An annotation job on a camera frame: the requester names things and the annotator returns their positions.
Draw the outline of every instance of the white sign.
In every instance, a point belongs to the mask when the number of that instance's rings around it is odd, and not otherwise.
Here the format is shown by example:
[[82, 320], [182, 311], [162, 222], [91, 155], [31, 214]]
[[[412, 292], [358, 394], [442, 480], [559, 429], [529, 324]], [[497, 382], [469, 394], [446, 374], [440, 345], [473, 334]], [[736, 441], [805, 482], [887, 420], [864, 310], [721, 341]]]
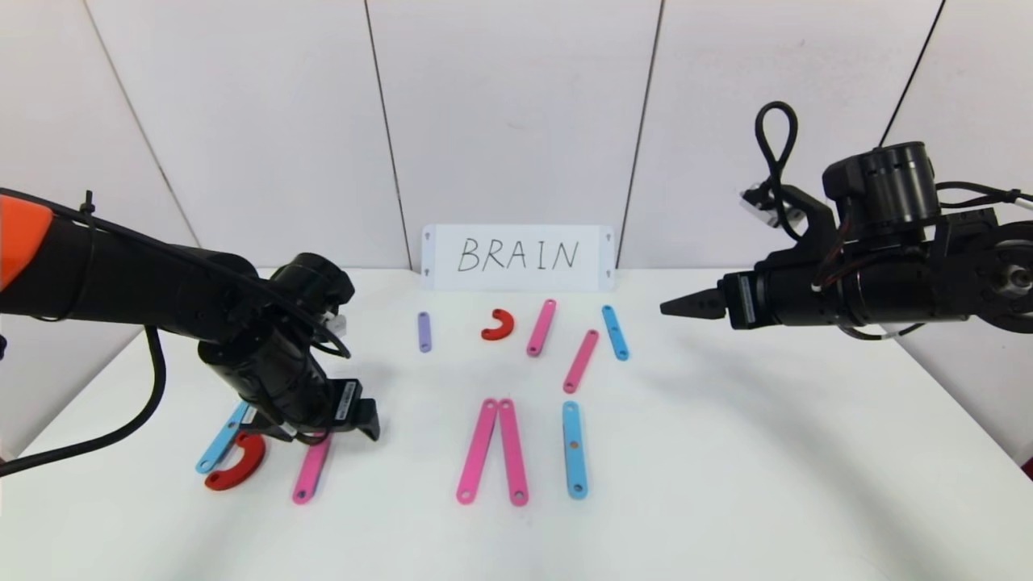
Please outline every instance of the white sign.
[[436, 290], [612, 290], [617, 278], [608, 226], [436, 224], [421, 242]]

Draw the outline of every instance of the white wall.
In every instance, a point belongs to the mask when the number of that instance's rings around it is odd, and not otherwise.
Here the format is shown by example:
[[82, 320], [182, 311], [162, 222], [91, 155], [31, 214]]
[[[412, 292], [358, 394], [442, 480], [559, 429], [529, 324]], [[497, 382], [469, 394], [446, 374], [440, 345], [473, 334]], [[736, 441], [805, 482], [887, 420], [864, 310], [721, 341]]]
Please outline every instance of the white wall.
[[[887, 143], [926, 142], [937, 181], [1033, 192], [1030, 30], [1033, 3], [1026, 0], [949, 0]], [[1033, 220], [1014, 206], [995, 208], [1001, 222]], [[1033, 336], [970, 320], [900, 342], [1012, 458], [1033, 456]]]
[[[939, 0], [666, 2], [622, 268], [750, 266], [792, 245], [739, 206], [768, 176], [753, 119], [784, 100], [800, 136], [783, 181], [823, 198], [821, 172], [875, 147]], [[785, 121], [769, 139], [781, 151]]]
[[620, 232], [659, 6], [370, 2], [414, 263], [430, 223]]
[[[81, 1], [0, 0], [0, 185], [76, 207], [91, 188], [99, 216], [194, 243]], [[4, 316], [0, 456], [19, 454], [136, 331]]]
[[88, 0], [201, 245], [408, 267], [361, 0]]

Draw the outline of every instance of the purple plastic bar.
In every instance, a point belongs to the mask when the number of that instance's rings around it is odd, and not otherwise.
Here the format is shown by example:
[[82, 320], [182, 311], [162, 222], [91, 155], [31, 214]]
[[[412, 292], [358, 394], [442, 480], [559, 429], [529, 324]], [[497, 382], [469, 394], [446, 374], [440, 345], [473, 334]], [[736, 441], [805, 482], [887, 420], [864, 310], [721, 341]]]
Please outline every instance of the purple plastic bar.
[[431, 315], [421, 312], [416, 316], [416, 327], [419, 330], [419, 350], [427, 353], [431, 350]]

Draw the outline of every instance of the white tabletop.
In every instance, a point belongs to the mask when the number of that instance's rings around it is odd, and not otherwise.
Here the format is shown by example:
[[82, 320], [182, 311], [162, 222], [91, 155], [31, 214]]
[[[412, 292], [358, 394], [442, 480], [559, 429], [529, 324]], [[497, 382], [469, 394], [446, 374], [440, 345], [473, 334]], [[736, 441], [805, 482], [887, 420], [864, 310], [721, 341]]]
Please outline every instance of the white tabletop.
[[[531, 359], [545, 295], [434, 294], [409, 272], [352, 271], [354, 358], [321, 361], [363, 381], [383, 434], [337, 436], [306, 506], [289, 498], [300, 444], [268, 440], [243, 485], [204, 486], [194, 464], [236, 394], [193, 342], [163, 334], [168, 387], [150, 423], [106, 450], [4, 479], [0, 579], [1030, 578], [1033, 483], [901, 347], [834, 329], [732, 331], [660, 315], [660, 302], [720, 274], [621, 272], [614, 294], [558, 295], [544, 353]], [[604, 303], [624, 328], [627, 362], [614, 357]], [[516, 330], [484, 341], [497, 307]], [[430, 354], [417, 345], [421, 310]], [[572, 399], [591, 493], [573, 500], [561, 387], [589, 328], [603, 333]], [[121, 425], [150, 386], [140, 336], [26, 453]], [[507, 499], [499, 435], [476, 501], [456, 500], [486, 397], [515, 402], [524, 508]]]

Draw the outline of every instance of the pink bar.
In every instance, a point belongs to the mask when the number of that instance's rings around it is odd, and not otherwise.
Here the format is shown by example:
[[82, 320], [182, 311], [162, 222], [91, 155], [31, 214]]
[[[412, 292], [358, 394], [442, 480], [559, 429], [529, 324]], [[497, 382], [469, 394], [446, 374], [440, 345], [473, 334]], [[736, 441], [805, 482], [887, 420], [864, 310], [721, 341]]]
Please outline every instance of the pink bar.
[[527, 355], [538, 357], [541, 349], [545, 347], [545, 335], [549, 334], [549, 326], [553, 324], [553, 313], [556, 312], [556, 301], [549, 299], [541, 305], [541, 312], [538, 313], [538, 323], [534, 324], [534, 331], [531, 332], [531, 340], [527, 343]]
[[466, 465], [463, 466], [463, 476], [459, 479], [459, 489], [456, 491], [460, 504], [469, 504], [477, 497], [477, 485], [480, 484], [480, 472], [484, 469], [484, 460], [488, 458], [488, 446], [492, 442], [498, 406], [499, 402], [492, 398], [486, 399], [480, 405], [470, 452], [466, 455]]
[[513, 400], [499, 400], [499, 423], [502, 425], [502, 454], [506, 457], [506, 480], [509, 481], [509, 500], [516, 507], [527, 504], [527, 475], [524, 473], [524, 454], [520, 449], [520, 431], [516, 429], [516, 407]]
[[581, 377], [585, 374], [585, 368], [588, 367], [588, 360], [592, 357], [592, 350], [595, 349], [595, 343], [599, 340], [599, 332], [595, 329], [589, 331], [585, 334], [585, 340], [582, 341], [582, 346], [577, 349], [577, 356], [574, 357], [574, 362], [570, 365], [570, 371], [567, 373], [566, 380], [563, 381], [563, 391], [568, 394], [572, 394], [577, 391], [577, 386], [581, 384]]
[[319, 483], [319, 473], [322, 472], [323, 462], [326, 460], [326, 452], [330, 451], [330, 440], [333, 433], [326, 439], [315, 446], [310, 446], [305, 453], [305, 460], [302, 461], [302, 472], [298, 475], [298, 484], [294, 485], [294, 493], [290, 499], [295, 504], [304, 504], [312, 499], [316, 493], [316, 484]]

